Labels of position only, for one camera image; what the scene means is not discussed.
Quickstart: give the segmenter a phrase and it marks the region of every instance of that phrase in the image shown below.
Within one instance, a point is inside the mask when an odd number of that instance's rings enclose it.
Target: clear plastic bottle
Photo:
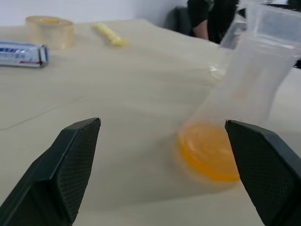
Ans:
[[[259,4],[247,13],[248,30],[223,80],[178,136],[183,159],[215,181],[239,180],[226,120],[266,120],[279,85],[300,58],[300,13]]]

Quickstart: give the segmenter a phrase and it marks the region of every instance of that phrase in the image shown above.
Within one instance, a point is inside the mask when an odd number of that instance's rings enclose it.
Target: white wall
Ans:
[[[21,25],[27,16],[58,16],[78,22],[145,18],[162,25],[168,11],[187,0],[3,0],[0,25]]]

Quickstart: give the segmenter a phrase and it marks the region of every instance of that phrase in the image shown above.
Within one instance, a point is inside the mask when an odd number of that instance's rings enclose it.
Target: clear tape roll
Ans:
[[[53,16],[29,16],[26,25],[32,43],[45,44],[49,49],[66,49],[75,44],[71,21]]]

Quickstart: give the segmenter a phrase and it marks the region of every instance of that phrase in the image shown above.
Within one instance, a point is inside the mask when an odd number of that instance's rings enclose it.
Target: white table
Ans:
[[[0,203],[60,130],[100,117],[74,225],[263,225],[240,183],[206,186],[174,161],[177,130],[214,86],[208,64],[216,45],[142,20],[108,25],[130,41],[128,48],[108,46],[83,24],[76,27],[76,46],[52,51],[48,67],[0,68]],[[25,41],[22,27],[0,28],[0,34]],[[300,75],[292,70],[271,114],[274,121],[289,115],[296,131]]]

